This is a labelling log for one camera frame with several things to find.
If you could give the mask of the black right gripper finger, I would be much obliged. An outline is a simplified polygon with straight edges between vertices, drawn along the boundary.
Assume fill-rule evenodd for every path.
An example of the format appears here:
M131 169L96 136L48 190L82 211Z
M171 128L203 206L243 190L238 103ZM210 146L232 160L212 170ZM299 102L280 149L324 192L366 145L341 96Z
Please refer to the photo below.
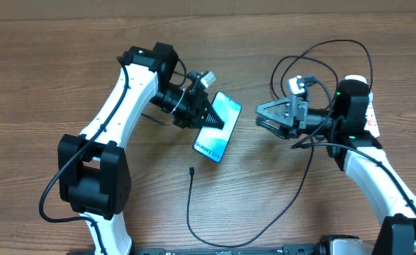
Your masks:
M292 139L290 128L286 125L276 123L266 118L257 118L256 124L281 139Z
M256 113L265 118L286 118L291 112L291 99L282 98L276 101L260 104L256 107Z

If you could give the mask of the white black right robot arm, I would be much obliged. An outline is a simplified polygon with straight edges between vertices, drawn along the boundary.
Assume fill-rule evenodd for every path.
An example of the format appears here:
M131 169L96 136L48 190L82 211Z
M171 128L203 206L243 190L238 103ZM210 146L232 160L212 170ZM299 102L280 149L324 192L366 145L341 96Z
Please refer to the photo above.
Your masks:
M311 83L307 78L293 78L290 96L257 106L257 125L285 140L321 136L319 145L360 188L381 229L374 244L351 235L331 234L315 244L285 245L283 253L414 254L416 195L391 166L377 136L367 128L372 93L366 79L346 76L327 110L310 107Z

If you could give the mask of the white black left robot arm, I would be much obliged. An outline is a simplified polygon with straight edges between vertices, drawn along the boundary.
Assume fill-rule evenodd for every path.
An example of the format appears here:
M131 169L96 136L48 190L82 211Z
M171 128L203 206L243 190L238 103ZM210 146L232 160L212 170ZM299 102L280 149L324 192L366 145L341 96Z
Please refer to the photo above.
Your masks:
M56 178L60 197L87 223L92 254L132 254L123 210L131 177L125 155L128 140L145 106L153 103L173 116L180 128L222 129L205 89L211 73L184 72L188 88L171 82L180 58L172 45L158 42L151 50L132 46L118 57L117 84L96 117L79 135L64 135L58 144Z

